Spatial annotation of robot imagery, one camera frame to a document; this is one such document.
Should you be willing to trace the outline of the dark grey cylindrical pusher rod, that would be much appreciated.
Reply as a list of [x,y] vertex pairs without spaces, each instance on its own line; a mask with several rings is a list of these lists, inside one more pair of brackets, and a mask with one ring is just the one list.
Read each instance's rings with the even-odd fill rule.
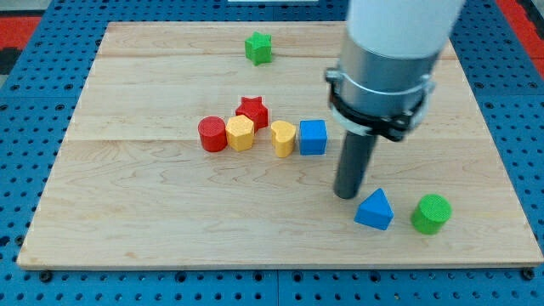
[[376,135],[346,132],[333,185],[336,196],[342,199],[357,196],[376,142]]

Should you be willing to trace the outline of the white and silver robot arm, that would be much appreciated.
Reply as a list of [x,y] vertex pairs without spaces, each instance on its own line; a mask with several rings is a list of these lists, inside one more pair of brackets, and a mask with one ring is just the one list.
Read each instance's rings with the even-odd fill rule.
[[377,138],[399,142],[426,116],[433,70],[464,0],[351,0],[337,65],[325,71],[346,131],[335,194],[355,197]]

